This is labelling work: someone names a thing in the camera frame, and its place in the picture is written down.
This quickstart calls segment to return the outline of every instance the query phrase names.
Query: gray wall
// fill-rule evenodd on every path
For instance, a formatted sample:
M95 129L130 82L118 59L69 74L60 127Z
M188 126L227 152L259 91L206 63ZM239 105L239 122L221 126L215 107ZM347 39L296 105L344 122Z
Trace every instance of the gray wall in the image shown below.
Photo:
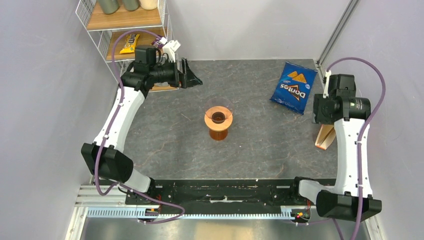
M78 1L0 1L0 239L61 240L116 81Z
M189 60L318 59L349 0L167 1Z
M422 239L424 209L423 56L424 2L362 0L324 66L342 57L361 57L385 76L386 98L371 122L368 165L378 215L387 239ZM381 87L366 65L342 62L333 73L354 74L360 94L375 106Z

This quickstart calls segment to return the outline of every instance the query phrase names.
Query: yellow snack packet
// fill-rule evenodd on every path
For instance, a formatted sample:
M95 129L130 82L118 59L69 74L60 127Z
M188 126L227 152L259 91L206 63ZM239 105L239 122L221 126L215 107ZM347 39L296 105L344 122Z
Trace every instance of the yellow snack packet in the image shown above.
M120 54L132 54L136 51L137 39L139 39L140 34L129 34L126 36L125 45Z

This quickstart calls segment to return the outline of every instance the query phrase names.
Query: blue chip bag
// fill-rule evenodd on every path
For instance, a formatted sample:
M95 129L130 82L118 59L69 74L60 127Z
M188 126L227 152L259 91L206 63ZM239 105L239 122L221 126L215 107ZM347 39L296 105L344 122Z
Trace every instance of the blue chip bag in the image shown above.
M270 100L303 115L316 75L316 70L286 61Z

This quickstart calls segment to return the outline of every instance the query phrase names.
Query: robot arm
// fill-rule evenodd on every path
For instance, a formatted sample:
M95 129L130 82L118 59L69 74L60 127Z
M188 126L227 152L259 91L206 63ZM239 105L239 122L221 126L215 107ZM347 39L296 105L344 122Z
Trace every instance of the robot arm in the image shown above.
M190 70L186 59L182 59L181 71L179 71L175 61L171 62L167 59L163 63L157 63L157 52L160 51L149 45L136 47L135 61L121 76L125 92L123 102L120 103L122 89L119 88L112 110L100 133L93 143L84 143L81 148L88 169L94 175L96 155L103 138L106 137L99 160L98 175L113 182L125 183L126 186L142 193L148 193L154 181L135 170L133 161L123 154L125 139L137 110L155 83L168 83L172 87L184 89L203 84ZM109 134L105 136L118 105L120 110Z
M371 104L366 98L355 97L353 75L326 76L324 94L316 94L313 101L314 122L334 124L337 136L337 177L334 188L323 186L309 178L295 178L297 194L316 205L321 217L348 221L356 220L358 209L358 155L357 139L365 120L371 114ZM368 177L368 129L361 140L362 153L362 220L379 213L382 202L373 199Z

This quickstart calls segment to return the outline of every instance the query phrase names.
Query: gray stone surface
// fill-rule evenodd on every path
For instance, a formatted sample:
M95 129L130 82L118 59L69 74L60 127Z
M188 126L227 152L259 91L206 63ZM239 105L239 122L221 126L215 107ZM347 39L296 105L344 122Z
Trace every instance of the gray stone surface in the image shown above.
M311 59L288 60L314 69ZM300 115L271 102L285 60L192 61L202 86L151 92L135 115L124 153L141 173L156 179L335 178L337 143L315 147L312 123L315 78ZM234 104L228 137L215 141L204 122L213 97Z

